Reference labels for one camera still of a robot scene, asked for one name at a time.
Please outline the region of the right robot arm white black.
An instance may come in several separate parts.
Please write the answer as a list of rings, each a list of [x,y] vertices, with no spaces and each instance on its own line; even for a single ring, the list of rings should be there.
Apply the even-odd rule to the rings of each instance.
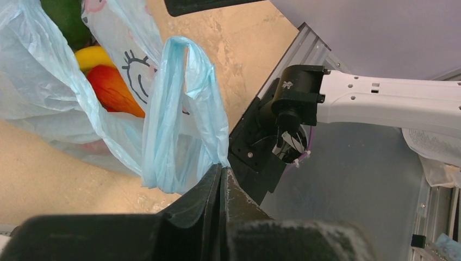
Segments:
[[[274,1],[340,60],[320,91],[322,123],[353,122],[460,137],[460,1]]]

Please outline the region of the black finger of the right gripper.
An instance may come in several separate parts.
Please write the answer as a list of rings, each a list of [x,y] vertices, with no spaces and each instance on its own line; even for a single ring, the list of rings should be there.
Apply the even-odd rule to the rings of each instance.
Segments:
[[[173,17],[259,1],[261,0],[164,0],[167,12]]]

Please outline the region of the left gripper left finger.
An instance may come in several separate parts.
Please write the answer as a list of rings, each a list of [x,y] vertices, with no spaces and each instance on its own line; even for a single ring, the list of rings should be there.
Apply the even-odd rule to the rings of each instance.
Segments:
[[[219,260],[222,166],[156,214],[41,215],[12,236],[1,260]]]

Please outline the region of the light blue plastic bag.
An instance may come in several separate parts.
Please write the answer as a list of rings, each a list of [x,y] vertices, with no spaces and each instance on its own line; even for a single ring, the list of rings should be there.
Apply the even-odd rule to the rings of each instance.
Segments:
[[[215,66],[145,1],[1,1],[1,119],[166,193],[229,165]]]

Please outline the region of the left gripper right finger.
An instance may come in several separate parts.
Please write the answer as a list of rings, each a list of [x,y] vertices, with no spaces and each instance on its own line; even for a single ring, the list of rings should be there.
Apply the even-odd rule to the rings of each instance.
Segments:
[[[222,260],[376,260],[355,224],[325,220],[275,220],[223,169],[220,184]]]

